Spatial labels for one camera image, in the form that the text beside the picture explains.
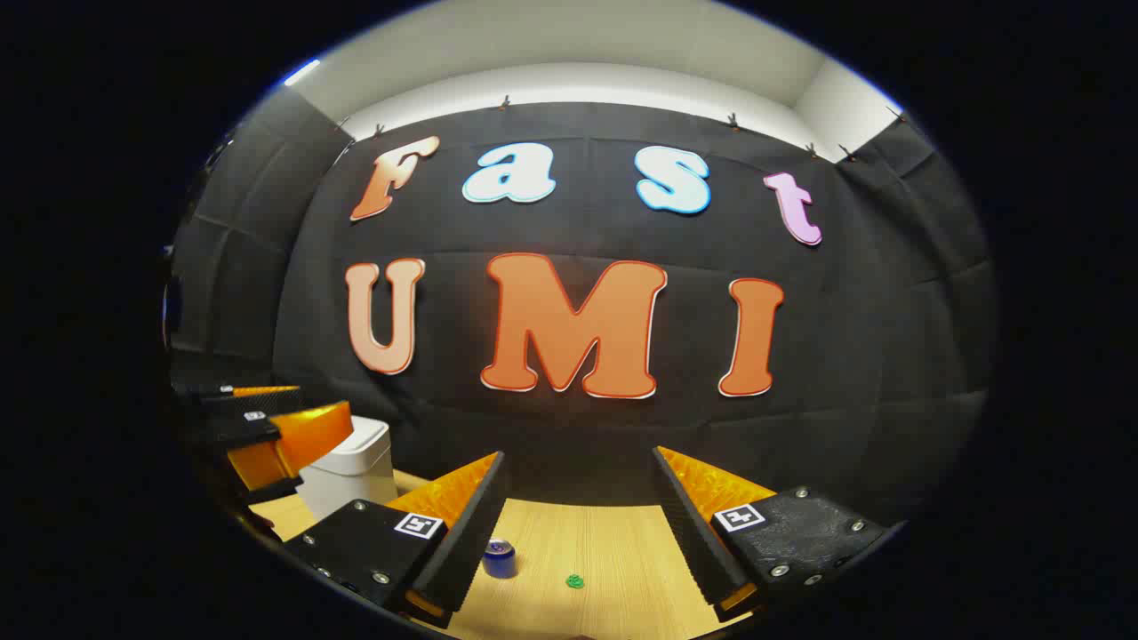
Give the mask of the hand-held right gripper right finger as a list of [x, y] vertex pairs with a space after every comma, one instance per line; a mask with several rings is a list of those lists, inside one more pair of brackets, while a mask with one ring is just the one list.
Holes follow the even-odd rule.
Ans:
[[883, 525], [810, 485], [777, 492], [670, 448], [653, 448], [652, 460], [668, 526], [719, 622], [793, 612], [907, 525]]

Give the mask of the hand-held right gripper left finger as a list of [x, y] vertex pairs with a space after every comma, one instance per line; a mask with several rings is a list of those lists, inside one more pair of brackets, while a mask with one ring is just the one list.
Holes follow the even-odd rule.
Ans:
[[497, 451], [386, 504], [349, 500], [284, 552], [366, 604], [448, 627], [506, 499], [508, 456]]

